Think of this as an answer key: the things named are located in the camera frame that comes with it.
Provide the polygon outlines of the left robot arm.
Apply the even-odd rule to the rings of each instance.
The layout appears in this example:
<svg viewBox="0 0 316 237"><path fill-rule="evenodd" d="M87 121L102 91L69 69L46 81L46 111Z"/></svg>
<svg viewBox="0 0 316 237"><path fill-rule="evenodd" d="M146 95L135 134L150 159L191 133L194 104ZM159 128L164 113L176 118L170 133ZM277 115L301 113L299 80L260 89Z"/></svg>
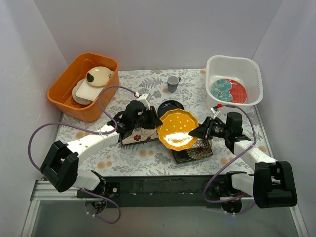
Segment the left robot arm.
<svg viewBox="0 0 316 237"><path fill-rule="evenodd" d="M88 190L93 197L101 197L105 179L96 171L80 170L80 163L105 147L119 143L137 128L156 129L160 125L162 121L153 106L133 100L98 131L68 143L54 142L39 170L60 193L74 187Z"/></svg>

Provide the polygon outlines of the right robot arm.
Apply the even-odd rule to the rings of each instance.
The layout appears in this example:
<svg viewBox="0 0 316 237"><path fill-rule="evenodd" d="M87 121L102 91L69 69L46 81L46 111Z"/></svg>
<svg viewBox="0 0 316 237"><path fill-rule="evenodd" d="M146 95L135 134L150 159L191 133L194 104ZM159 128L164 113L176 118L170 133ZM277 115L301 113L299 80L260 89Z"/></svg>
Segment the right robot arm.
<svg viewBox="0 0 316 237"><path fill-rule="evenodd" d="M277 161L255 146L255 140L243 134L242 115L229 112L226 122L207 117L203 124L189 133L190 136L210 139L222 138L226 147L241 158L254 171L228 173L223 184L224 192L235 196L240 191L254 198L259 208L292 207L297 204L297 193L292 166L287 161Z"/></svg>

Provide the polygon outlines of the yellow dotted scalloped plate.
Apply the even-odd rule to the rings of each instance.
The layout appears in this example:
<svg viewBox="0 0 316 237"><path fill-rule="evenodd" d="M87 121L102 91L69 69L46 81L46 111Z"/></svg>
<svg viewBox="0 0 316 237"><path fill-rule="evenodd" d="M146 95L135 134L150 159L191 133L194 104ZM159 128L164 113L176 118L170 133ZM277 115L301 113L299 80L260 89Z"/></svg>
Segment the yellow dotted scalloped plate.
<svg viewBox="0 0 316 237"><path fill-rule="evenodd" d="M171 150L190 149L198 140L189 135L199 124L194 115L186 110L174 109L167 111L161 118L162 125L157 128L158 138L163 145Z"/></svg>

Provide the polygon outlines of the red and teal floral plate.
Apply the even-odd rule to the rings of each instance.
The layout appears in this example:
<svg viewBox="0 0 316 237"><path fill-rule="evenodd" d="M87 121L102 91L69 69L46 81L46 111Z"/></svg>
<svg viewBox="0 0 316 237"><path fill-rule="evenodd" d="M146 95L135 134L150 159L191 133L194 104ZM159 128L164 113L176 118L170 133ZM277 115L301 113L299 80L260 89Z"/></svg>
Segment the red and teal floral plate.
<svg viewBox="0 0 316 237"><path fill-rule="evenodd" d="M210 86L211 94L218 100L243 104L248 95L245 87L233 79L219 79Z"/></svg>

